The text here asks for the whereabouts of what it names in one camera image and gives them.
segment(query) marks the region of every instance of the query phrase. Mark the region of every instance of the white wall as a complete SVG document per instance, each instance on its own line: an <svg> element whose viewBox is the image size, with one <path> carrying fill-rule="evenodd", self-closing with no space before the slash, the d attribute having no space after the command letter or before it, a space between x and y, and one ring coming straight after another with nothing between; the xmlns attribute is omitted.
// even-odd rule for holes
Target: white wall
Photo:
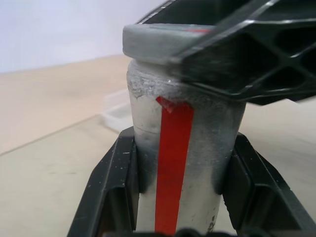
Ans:
<svg viewBox="0 0 316 237"><path fill-rule="evenodd" d="M124 25L164 0L0 0L0 73L121 54Z"/></svg>

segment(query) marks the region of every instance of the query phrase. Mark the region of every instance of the red tape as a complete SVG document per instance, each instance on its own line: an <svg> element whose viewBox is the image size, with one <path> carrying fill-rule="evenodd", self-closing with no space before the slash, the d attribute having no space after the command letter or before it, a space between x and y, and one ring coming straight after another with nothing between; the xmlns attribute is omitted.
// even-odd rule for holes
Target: red tape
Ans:
<svg viewBox="0 0 316 237"><path fill-rule="evenodd" d="M162 116L155 232L173 235L177 228L194 111L188 103L173 103L162 97L156 100L162 105Z"/></svg>

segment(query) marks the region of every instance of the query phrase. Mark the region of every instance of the cylindrical post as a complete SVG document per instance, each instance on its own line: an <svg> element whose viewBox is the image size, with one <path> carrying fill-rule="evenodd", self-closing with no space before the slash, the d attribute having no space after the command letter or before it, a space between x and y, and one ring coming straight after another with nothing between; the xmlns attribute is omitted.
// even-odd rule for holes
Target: cylindrical post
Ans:
<svg viewBox="0 0 316 237"><path fill-rule="evenodd" d="M135 33L133 26L128 28L131 32ZM154 42L146 45L146 34L153 33L137 33L143 35L140 41L147 51ZM165 33L177 39L177 32ZM161 51L163 39L156 45ZM124 51L133 56L126 46ZM155 55L141 53L142 60L150 56ZM245 103L204 94L169 75L158 61L149 61L133 60L127 73L141 189L137 230L210 232Z"/></svg>

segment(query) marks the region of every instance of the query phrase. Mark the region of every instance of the beige surface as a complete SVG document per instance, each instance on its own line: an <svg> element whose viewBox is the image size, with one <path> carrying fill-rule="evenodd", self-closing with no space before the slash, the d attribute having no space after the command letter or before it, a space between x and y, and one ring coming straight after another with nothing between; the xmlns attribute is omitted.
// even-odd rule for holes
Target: beige surface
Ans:
<svg viewBox="0 0 316 237"><path fill-rule="evenodd" d="M126 87L128 62L117 56L0 76L0 153L99 113L106 94ZM315 104L248 105L241 126L314 219ZM0 156L0 236L65 236L92 169L116 137L93 117ZM216 229L231 230L223 205Z"/></svg>
<svg viewBox="0 0 316 237"><path fill-rule="evenodd" d="M113 56L0 75L0 154L101 111L126 87L129 58Z"/></svg>

